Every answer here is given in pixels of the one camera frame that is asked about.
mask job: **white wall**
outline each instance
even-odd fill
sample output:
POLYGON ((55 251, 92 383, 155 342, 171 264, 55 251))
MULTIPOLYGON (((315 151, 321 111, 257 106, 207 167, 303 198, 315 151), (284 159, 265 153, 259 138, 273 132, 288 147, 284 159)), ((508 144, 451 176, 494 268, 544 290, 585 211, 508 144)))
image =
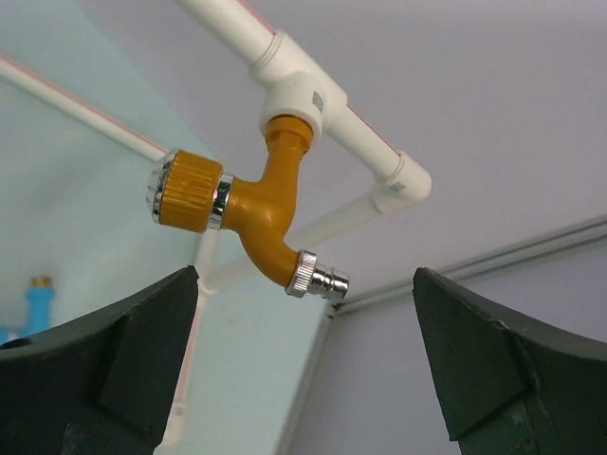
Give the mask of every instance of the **white wall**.
MULTIPOLYGON (((71 2, 0 0, 0 11, 0 53, 164 147, 211 155, 71 2)), ((196 236, 147 211, 152 163, 2 80, 0 138, 0 324, 23 323, 31 275, 55 280, 61 323, 192 262, 196 236)), ((218 262, 238 253, 223 238, 218 262)), ((272 453, 322 311, 259 276, 210 299, 185 441, 158 453, 272 453)))
MULTIPOLYGON (((463 284, 607 342, 607 241, 463 284)), ((338 318, 293 441, 293 455, 455 455, 412 300, 338 318)))

